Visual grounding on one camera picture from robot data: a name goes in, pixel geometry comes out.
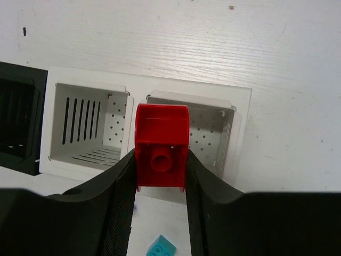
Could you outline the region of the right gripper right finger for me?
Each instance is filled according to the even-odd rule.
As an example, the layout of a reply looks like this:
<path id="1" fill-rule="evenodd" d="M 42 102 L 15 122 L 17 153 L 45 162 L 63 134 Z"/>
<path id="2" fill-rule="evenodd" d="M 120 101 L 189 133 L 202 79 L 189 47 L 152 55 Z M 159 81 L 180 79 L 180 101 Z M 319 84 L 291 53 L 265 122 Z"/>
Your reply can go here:
<path id="1" fill-rule="evenodd" d="M 192 255 L 340 255 L 340 193 L 243 193 L 188 154 Z"/>

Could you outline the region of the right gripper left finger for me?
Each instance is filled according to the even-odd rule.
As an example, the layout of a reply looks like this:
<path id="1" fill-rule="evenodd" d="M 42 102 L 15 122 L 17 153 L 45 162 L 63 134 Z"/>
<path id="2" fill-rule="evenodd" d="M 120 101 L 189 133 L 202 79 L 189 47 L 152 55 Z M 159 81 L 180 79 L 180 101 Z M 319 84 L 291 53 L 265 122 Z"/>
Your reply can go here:
<path id="1" fill-rule="evenodd" d="M 136 160 L 62 194 L 1 189 L 1 255 L 126 255 L 136 194 Z"/>

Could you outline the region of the cyan lego brick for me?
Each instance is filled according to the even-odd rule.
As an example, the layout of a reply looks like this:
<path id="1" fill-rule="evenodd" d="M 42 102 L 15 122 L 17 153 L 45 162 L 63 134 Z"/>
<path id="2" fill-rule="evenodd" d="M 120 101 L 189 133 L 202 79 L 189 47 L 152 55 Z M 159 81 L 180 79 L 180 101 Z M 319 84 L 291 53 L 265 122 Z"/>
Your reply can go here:
<path id="1" fill-rule="evenodd" d="M 174 256 L 175 253 L 176 247 L 163 235 L 159 235 L 148 248 L 146 256 Z"/>

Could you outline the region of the red arched lego piece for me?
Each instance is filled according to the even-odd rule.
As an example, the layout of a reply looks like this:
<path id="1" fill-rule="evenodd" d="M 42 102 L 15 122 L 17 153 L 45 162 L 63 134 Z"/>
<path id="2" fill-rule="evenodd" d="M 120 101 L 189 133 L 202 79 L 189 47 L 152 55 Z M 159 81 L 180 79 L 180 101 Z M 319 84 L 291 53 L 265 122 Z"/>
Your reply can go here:
<path id="1" fill-rule="evenodd" d="M 185 190 L 190 141 L 186 105 L 141 103 L 135 117 L 137 191 L 142 187 Z"/>

